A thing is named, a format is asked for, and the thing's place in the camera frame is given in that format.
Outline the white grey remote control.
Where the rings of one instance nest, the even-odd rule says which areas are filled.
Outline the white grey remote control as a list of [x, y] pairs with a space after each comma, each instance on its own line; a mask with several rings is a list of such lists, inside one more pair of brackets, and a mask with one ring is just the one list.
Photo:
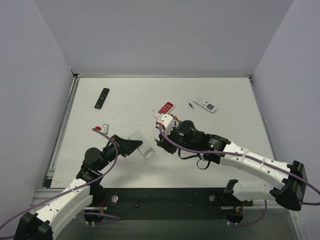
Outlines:
[[130, 140], [142, 141], [142, 144], [137, 148], [137, 150], [140, 152], [140, 154], [143, 156], [145, 160], [149, 160], [156, 153], [149, 141], [139, 130], [135, 130], [134, 132], [129, 134], [128, 138]]

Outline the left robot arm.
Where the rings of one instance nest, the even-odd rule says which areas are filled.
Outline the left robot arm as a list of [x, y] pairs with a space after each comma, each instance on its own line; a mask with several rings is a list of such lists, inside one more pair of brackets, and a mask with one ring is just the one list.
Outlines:
[[142, 140], [108, 138], [103, 149], [91, 147], [76, 177], [60, 194], [39, 204], [39, 210], [27, 211], [19, 220], [15, 240], [54, 240], [85, 207], [96, 206], [103, 199], [101, 173], [107, 165], [115, 166], [119, 156], [127, 157], [143, 144]]

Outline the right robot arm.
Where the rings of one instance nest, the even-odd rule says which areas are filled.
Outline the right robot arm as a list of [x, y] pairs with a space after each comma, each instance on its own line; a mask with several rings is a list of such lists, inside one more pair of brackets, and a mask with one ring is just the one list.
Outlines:
[[301, 162], [280, 162], [260, 156], [227, 138], [198, 131], [190, 120], [178, 126], [158, 122], [156, 128], [160, 132], [157, 145], [170, 154], [189, 152], [192, 158], [198, 157], [208, 165], [233, 167], [259, 178], [257, 182], [237, 179], [228, 182], [225, 194], [238, 202], [268, 200], [288, 210], [302, 209], [308, 179]]

